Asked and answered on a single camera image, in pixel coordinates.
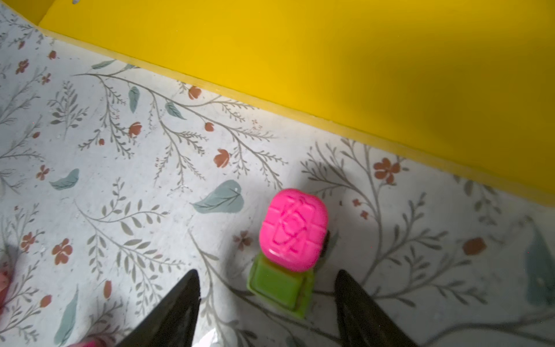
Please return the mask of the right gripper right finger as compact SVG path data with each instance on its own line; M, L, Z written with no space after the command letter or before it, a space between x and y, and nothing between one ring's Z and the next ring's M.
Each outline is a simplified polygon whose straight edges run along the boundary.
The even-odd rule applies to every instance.
M346 271L335 279L335 303L342 346L415 346Z

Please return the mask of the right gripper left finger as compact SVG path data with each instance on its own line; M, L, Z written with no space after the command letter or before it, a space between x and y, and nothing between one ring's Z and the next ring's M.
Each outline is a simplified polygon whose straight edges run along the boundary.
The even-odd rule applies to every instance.
M191 347L201 301L199 274L190 270L119 347Z

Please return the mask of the pink truck green striped top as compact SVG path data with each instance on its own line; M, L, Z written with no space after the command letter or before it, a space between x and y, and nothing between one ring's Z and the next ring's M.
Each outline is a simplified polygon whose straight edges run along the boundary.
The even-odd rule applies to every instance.
M88 337L76 344L68 345L68 347L108 347L108 344L102 338Z

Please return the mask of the green truck pink mixer drum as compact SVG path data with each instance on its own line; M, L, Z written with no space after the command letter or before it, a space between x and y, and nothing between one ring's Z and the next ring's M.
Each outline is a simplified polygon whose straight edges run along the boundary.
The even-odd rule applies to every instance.
M247 289L304 319L312 300L315 266L328 239L328 210L318 197L284 189L271 200L260 228Z

